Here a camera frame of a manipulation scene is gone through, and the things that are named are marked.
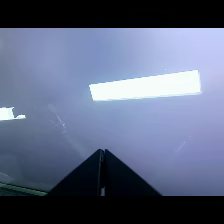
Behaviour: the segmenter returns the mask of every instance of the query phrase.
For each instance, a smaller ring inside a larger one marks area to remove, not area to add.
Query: rectangular light
[[[89,85],[94,101],[142,99],[201,93],[197,70]]]

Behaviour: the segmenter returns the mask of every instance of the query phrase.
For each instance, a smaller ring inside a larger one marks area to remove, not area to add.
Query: glass surface
[[[224,195],[223,57],[224,29],[0,29],[0,108],[26,117],[0,121],[0,182],[49,191],[101,148],[163,195]],[[199,95],[89,89],[191,70]]]

